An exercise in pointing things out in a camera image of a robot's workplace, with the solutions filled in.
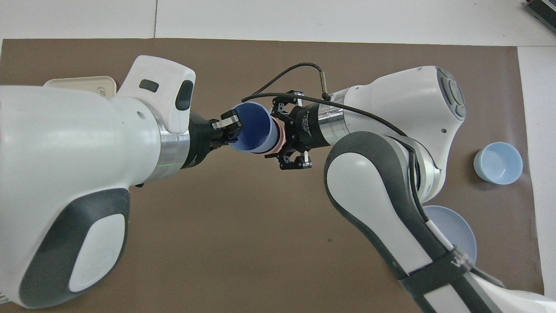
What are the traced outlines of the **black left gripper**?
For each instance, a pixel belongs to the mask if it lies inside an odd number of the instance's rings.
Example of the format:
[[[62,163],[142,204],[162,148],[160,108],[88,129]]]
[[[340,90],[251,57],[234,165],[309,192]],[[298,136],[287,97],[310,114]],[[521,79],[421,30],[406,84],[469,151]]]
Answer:
[[[183,169],[199,165],[210,151],[223,145],[236,143],[243,128],[244,124],[236,109],[224,112],[219,120],[207,120],[197,113],[190,113],[189,152],[183,163]]]

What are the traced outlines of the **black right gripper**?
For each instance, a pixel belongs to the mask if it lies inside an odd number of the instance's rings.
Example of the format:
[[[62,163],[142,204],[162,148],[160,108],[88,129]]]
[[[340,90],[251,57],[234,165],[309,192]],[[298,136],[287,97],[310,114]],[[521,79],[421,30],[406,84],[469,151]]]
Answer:
[[[295,106],[290,113],[286,111],[289,104]],[[272,99],[272,105],[272,117],[282,121],[284,125],[294,125],[298,141],[294,143],[294,149],[283,145],[266,151],[265,158],[276,158],[281,170],[312,168],[313,163],[308,152],[322,147],[322,131],[318,122],[320,105],[302,107],[302,99],[292,97],[275,97]]]

